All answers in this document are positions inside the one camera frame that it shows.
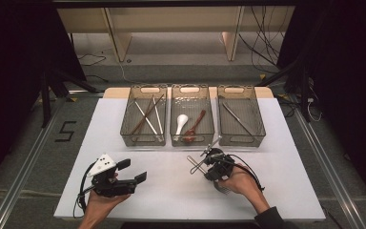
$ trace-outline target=human hand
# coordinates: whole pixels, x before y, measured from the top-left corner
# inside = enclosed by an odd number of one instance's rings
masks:
[[[262,192],[258,189],[254,179],[241,168],[234,166],[230,177],[225,180],[219,180],[218,184],[221,187],[229,188],[233,192],[245,196],[245,198],[247,198],[254,206],[258,214],[270,208],[269,203],[264,198]]]
[[[79,226],[80,229],[94,228],[112,211],[119,203],[130,197],[131,194],[106,198],[91,190],[85,216]]]

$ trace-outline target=gray floor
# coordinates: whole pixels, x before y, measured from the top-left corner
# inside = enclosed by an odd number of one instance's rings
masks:
[[[254,33],[243,33],[244,39],[253,43]],[[133,82],[146,83],[207,83],[217,84],[255,84],[264,74],[259,68],[274,72],[276,68],[254,55],[243,42],[239,42],[234,62],[227,61],[224,46],[219,33],[138,33],[133,35],[126,61],[118,65],[112,55],[112,47],[107,35],[76,34],[75,49],[82,56],[86,53],[103,55],[106,59],[93,66],[84,66],[86,75],[100,76],[102,79],[89,76],[88,82],[98,89],[114,86],[129,86]],[[282,37],[276,38],[274,46],[279,50]],[[267,54],[263,45],[258,50]],[[100,60],[102,57],[86,56],[80,60],[83,65]],[[283,94],[282,86],[285,78],[271,85],[274,94]],[[68,84],[70,90],[79,88]],[[0,204],[3,202],[13,184],[18,180],[20,172],[25,171],[25,161],[30,155],[37,154],[37,159],[25,175],[21,192],[13,202],[12,208],[5,214],[4,228],[77,228],[79,221],[64,221],[53,217],[56,204],[65,187],[74,160],[87,131],[95,105],[101,94],[71,94],[72,99],[55,99],[52,96],[52,108],[56,113],[52,125],[41,128],[42,105],[36,101],[30,111],[21,135],[19,135],[12,151],[0,166]],[[292,108],[282,105],[283,115]],[[319,111],[312,108],[312,113]],[[353,228],[347,214],[342,209],[336,192],[326,178],[319,160],[314,154],[310,139],[295,113],[286,118],[295,145],[304,163],[307,174],[313,184],[316,195],[322,205],[342,228]],[[67,128],[74,131],[70,141],[58,142],[67,138],[60,134],[65,121],[74,121]],[[312,121],[311,127],[316,133],[326,155],[335,166],[335,171],[350,195],[362,221],[366,225],[366,186],[358,173],[344,155],[335,133],[326,122],[324,116],[320,121]],[[47,131],[47,139],[38,150],[34,142]],[[119,228],[121,222],[106,220],[100,228]],[[297,222],[300,228],[338,228],[334,220],[315,223]]]

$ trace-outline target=plastic container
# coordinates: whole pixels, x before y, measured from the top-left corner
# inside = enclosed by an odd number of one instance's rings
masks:
[[[254,86],[220,85],[217,97],[219,145],[259,147],[266,131]]]
[[[180,115],[186,115],[188,121],[178,133]],[[193,135],[185,135],[196,122]],[[208,85],[172,85],[170,133],[173,146],[207,146],[213,142],[214,120]]]
[[[166,84],[131,86],[120,130],[126,146],[164,146],[166,144],[167,97],[168,85]]]

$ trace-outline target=white plastic spoon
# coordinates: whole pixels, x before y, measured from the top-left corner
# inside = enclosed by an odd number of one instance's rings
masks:
[[[177,131],[176,135],[180,135],[180,132],[182,131],[183,126],[187,123],[189,118],[185,114],[181,114],[177,117]]]

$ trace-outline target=white table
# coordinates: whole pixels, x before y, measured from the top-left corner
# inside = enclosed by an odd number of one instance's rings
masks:
[[[264,195],[270,205],[277,206],[284,219],[324,220],[278,102],[274,98],[258,98],[258,102],[267,133],[260,147],[214,147],[248,162],[266,188]],[[126,98],[99,99],[55,217],[72,218],[82,176],[104,153],[117,162],[125,158],[132,160],[129,168],[118,172],[120,179],[148,172],[147,180],[136,187],[135,194],[113,209],[109,218],[123,221],[243,221],[256,216],[252,205],[241,195],[229,193],[226,196],[217,192],[199,171],[190,174],[193,166],[186,157],[200,161],[205,147],[173,147],[169,130],[164,147],[126,147],[119,134],[126,104]],[[214,100],[212,105],[216,114]],[[91,180],[88,178],[85,188],[89,185]],[[82,216],[82,210],[76,207],[75,215]]]

